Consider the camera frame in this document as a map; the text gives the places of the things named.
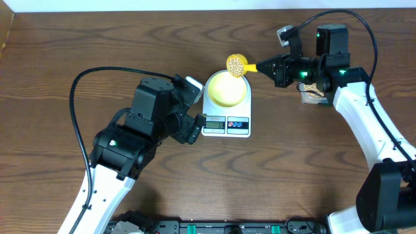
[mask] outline clear plastic container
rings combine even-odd
[[[299,84],[299,89],[300,91],[305,91],[305,85]],[[302,97],[302,103],[308,103],[308,104],[328,104],[328,100],[326,99],[326,97],[312,97],[310,95],[308,95],[306,92],[301,92],[300,93],[301,97]]]

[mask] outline green connector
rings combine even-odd
[[[280,234],[280,226],[272,226],[272,234]]]
[[[188,234],[196,234],[196,225],[188,225]]]

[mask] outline yellow scoop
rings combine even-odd
[[[227,58],[228,72],[234,77],[242,77],[247,72],[257,72],[256,64],[248,64],[247,58],[243,55],[230,55]]]

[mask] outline white digital scale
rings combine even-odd
[[[249,137],[252,133],[252,89],[249,82],[243,76],[246,83],[246,96],[233,107],[221,107],[217,105],[208,94],[209,82],[221,72],[216,72],[205,84],[203,94],[203,113],[207,115],[207,121],[202,128],[202,135],[207,137]]]

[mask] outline wooden tabletop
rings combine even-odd
[[[285,53],[276,30],[321,10],[17,14],[0,65],[0,232],[56,233],[81,186],[84,164],[68,108],[75,76],[96,66],[190,75],[201,83],[232,53],[250,62]],[[357,10],[377,38],[374,86],[380,101],[416,144],[416,13]],[[315,56],[316,28],[344,23],[352,65],[370,72],[371,39],[358,20],[324,16],[302,30]],[[130,107],[142,75],[92,73],[75,108],[88,152],[96,133]],[[343,117],[302,104],[295,85],[275,88],[250,73],[252,135],[168,138],[114,215],[140,210],[183,220],[318,218],[354,204],[369,170]],[[190,114],[202,111],[202,101]]]

